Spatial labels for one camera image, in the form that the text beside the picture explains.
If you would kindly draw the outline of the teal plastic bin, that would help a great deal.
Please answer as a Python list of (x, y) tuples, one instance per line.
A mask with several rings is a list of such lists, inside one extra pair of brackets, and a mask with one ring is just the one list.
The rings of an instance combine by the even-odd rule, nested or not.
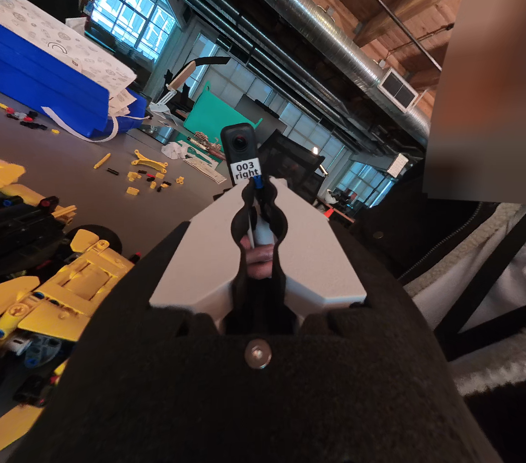
[(210, 91), (209, 81), (207, 81), (183, 126), (195, 135), (198, 132), (203, 133), (210, 143), (220, 143), (220, 133), (224, 127), (248, 123), (253, 129), (256, 129), (261, 122), (262, 118), (259, 118), (256, 123), (252, 122), (216, 97)]

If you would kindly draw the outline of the white vent grille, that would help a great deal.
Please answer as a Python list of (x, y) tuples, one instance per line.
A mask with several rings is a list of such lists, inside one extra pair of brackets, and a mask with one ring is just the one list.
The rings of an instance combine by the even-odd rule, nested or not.
[(378, 90), (404, 113), (412, 110), (419, 97), (419, 93), (393, 68), (385, 72)]

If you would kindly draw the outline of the cluster of small mixed bricks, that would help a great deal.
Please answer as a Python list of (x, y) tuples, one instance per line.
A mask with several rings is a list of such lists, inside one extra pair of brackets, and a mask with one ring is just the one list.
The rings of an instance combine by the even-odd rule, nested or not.
[(27, 127), (31, 130), (41, 130), (48, 131), (49, 127), (44, 124), (36, 122), (38, 113), (36, 111), (29, 111), (28, 113), (23, 113), (15, 110), (11, 106), (1, 103), (1, 110), (5, 113), (7, 118), (17, 121), (23, 127)]

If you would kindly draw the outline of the yellow curved frame piece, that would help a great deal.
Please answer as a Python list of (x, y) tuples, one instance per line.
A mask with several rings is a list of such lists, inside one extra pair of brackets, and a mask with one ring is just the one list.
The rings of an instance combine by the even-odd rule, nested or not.
[(131, 161), (131, 165), (133, 166), (147, 166), (149, 168), (154, 169), (155, 171), (161, 173), (162, 175), (165, 175), (167, 173), (167, 162), (158, 162), (153, 159), (150, 159), (148, 157), (145, 157), (141, 154), (139, 150), (134, 151), (135, 159)]

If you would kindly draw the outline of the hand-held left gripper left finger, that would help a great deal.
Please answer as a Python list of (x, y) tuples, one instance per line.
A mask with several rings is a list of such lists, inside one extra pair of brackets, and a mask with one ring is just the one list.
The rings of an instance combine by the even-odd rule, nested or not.
[(247, 271), (241, 240), (251, 230), (252, 205), (253, 180), (243, 179), (193, 217), (150, 306), (207, 314), (221, 328), (244, 297)]

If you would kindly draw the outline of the flat printed sheets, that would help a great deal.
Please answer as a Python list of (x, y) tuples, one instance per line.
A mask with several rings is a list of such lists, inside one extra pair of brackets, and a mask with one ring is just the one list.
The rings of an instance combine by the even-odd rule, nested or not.
[(212, 179), (216, 184), (222, 184), (227, 178), (216, 170), (218, 162), (205, 154), (201, 150), (194, 148), (186, 142), (177, 142), (183, 150), (186, 150), (184, 162), (192, 168), (200, 171), (205, 176)]

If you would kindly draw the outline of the scatter of small yellow bricks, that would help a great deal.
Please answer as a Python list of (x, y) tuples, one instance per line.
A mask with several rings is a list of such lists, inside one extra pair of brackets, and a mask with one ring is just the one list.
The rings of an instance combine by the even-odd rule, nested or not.
[[(149, 188), (151, 190), (155, 190), (158, 193), (173, 186), (173, 183), (164, 179), (164, 175), (162, 175), (159, 172), (153, 174), (153, 173), (147, 172), (146, 170), (129, 171), (126, 174), (126, 178), (128, 182), (130, 183), (133, 183), (133, 182), (136, 182), (142, 179), (145, 183), (149, 184)], [(184, 177), (180, 176), (175, 180), (175, 184), (183, 185), (184, 180), (185, 180)]]

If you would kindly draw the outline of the person's right hand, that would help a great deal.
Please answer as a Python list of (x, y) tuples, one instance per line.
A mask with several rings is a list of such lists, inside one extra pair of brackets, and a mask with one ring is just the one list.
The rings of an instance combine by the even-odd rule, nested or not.
[(249, 237), (243, 236), (240, 241), (245, 249), (247, 276), (260, 281), (272, 276), (274, 244), (252, 247)]

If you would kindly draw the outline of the white striped shirt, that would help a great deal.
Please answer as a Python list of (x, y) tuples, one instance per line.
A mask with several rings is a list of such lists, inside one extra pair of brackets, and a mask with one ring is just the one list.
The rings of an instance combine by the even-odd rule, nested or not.
[(525, 212), (487, 220), (405, 289), (461, 395), (525, 383)]

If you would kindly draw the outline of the black fleece-lined jacket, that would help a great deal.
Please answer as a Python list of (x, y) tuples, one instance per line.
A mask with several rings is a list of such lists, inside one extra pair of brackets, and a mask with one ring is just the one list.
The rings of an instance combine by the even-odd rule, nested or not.
[[(525, 204), (428, 199), (412, 179), (396, 184), (351, 232), (405, 289), (484, 222), (496, 218), (499, 227), (518, 211)], [(461, 396), (503, 462), (525, 462), (525, 383)]]

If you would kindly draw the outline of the black mesh chair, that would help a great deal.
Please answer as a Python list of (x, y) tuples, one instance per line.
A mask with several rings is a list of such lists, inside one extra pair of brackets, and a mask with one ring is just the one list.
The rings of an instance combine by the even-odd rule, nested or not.
[(275, 130), (258, 149), (263, 174), (286, 180), (289, 188), (309, 204), (318, 197), (325, 180), (317, 174), (325, 157), (286, 138)]

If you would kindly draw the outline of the grey ceiling pipe bundle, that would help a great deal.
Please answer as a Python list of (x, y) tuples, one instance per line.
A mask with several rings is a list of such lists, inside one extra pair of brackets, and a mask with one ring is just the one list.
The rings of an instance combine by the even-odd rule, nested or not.
[(246, 50), (249, 61), (260, 63), (337, 127), (353, 133), (357, 139), (373, 139), (371, 132), (341, 100), (226, 0), (184, 1)]

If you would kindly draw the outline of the wooden desk lamp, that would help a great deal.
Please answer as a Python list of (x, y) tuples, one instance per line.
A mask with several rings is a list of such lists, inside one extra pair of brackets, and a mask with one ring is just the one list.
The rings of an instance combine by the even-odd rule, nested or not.
[(148, 110), (151, 113), (154, 114), (164, 114), (164, 113), (170, 113), (170, 110), (167, 106), (169, 101), (173, 99), (179, 88), (182, 87), (188, 78), (192, 75), (192, 73), (195, 71), (195, 69), (198, 66), (202, 65), (226, 65), (230, 61), (230, 57), (228, 56), (207, 56), (207, 57), (201, 57), (196, 58), (189, 63), (187, 63), (173, 78), (173, 80), (165, 85), (168, 92), (165, 96), (163, 96), (157, 103), (150, 103), (148, 105)]

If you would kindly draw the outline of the bright paned window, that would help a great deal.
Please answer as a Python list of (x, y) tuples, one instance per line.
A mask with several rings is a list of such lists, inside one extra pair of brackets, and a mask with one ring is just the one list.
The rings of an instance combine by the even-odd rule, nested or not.
[(167, 0), (94, 0), (91, 19), (153, 62), (178, 27)]

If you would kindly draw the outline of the white paper sign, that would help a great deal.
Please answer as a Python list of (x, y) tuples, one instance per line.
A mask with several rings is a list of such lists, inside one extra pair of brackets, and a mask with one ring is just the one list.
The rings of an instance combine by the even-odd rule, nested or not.
[(408, 162), (409, 159), (404, 154), (398, 153), (397, 157), (386, 170), (386, 173), (393, 178), (397, 178), (405, 169)]

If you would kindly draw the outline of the blue bin with paper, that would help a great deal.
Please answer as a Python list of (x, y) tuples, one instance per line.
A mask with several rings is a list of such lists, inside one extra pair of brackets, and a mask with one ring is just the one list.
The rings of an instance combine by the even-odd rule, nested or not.
[(1, 0), (1, 26), (107, 89), (109, 117), (136, 100), (127, 90), (136, 78), (132, 69), (29, 1)]

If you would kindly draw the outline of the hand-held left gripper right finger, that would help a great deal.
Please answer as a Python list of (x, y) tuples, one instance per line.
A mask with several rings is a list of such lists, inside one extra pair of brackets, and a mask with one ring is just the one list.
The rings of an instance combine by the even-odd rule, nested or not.
[(284, 179), (269, 177), (264, 192), (278, 300), (298, 326), (311, 315), (363, 306), (367, 292), (328, 219)]

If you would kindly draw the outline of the small wooden model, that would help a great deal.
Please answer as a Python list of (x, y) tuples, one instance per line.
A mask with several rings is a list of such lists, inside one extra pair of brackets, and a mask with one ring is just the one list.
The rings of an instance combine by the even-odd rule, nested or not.
[(214, 140), (210, 141), (207, 135), (203, 132), (196, 132), (194, 139), (198, 144), (202, 145), (209, 154), (221, 159), (225, 159), (225, 153), (222, 150), (222, 146), (218, 138), (215, 139), (215, 142)]

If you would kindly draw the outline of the yellow toy brick car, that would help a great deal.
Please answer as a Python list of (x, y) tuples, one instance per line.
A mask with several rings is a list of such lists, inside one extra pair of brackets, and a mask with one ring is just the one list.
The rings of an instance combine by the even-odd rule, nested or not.
[(51, 366), (14, 392), (15, 406), (1, 415), (1, 448), (35, 424), (96, 309), (141, 257), (123, 257), (105, 227), (66, 232), (76, 206), (20, 184), (24, 173), (1, 160), (1, 382), (17, 358), (29, 370)]

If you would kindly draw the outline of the large dark screen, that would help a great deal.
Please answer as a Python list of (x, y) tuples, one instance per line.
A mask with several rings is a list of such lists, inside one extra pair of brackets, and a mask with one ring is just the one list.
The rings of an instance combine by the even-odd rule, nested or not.
[(256, 125), (255, 134), (258, 139), (264, 141), (276, 130), (280, 131), (281, 134), (286, 131), (286, 124), (280, 120), (276, 113), (259, 100), (250, 98), (247, 94), (240, 98), (235, 110)]

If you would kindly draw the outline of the silver ventilation duct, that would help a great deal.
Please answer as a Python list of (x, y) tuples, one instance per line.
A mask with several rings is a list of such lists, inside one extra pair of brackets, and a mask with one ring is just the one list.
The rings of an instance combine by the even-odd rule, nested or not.
[(430, 118), (417, 106), (408, 112), (379, 88), (384, 71), (313, 0), (268, 0), (269, 4), (340, 72), (378, 105), (424, 148), (430, 133)]

